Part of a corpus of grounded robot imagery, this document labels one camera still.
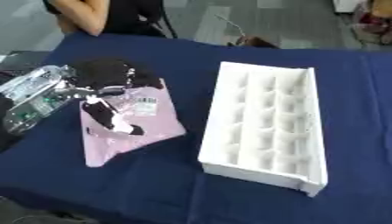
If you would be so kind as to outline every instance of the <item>table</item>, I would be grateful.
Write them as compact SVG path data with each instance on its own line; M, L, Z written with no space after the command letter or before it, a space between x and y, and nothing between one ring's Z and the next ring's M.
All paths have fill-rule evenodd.
M77 33L46 64L120 57L165 78L188 134L84 163L77 103L0 155L0 195L112 223L390 223L392 53L228 48L187 40ZM203 173L197 162L221 61L316 67L329 184L290 189Z

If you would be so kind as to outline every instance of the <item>cable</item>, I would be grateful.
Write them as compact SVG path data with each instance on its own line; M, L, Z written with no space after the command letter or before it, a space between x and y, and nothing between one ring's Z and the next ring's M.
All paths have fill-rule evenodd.
M97 221L91 221L91 220L70 220L70 219L62 219L54 216L49 216L49 215L26 215L23 217L19 217L15 220L13 220L10 224L17 224L20 221L27 220L27 219L36 219L36 218L48 218L48 219L54 219L58 221L69 221L71 223L83 223L83 224L98 224L99 222Z
M225 17L223 17L223 16L220 16L220 15L215 15L215 16L216 16L217 18L220 18L220 19L222 19L222 20L225 20L225 21L226 21L227 23L229 23L230 25L236 27L236 28L238 29L238 31L240 32L240 34L241 34L243 37L246 36L246 35L245 35L245 32L243 32L242 28L241 28L238 24L235 24L235 23L231 22L230 20L228 20L227 18L225 18Z

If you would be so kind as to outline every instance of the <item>gray carpet floor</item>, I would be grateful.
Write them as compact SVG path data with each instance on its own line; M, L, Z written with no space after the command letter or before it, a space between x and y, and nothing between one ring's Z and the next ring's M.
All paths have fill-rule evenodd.
M238 24L285 49L366 49L390 47L363 45L350 31L350 18L333 12L333 0L165 0L173 26L182 39L225 45L240 35L216 15ZM11 51L51 51L63 39L54 17L39 0L0 3L0 56ZM0 223L41 214L0 200ZM68 223L56 220L22 220L19 223Z

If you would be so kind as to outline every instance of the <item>pink plastic bag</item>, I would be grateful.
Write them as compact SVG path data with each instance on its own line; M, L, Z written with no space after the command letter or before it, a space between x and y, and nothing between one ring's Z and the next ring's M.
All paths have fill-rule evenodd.
M145 145L182 136L186 130L177 120L167 87L128 89L121 96L105 98L129 124L140 126L144 135L130 136L105 129L88 113L80 110L86 165L99 167L115 155Z

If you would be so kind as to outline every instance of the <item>white sticker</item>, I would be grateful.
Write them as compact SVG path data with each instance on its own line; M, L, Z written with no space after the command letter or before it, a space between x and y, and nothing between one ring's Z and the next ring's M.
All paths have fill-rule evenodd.
M152 97L136 98L136 104L133 109L135 116L156 116L158 99Z

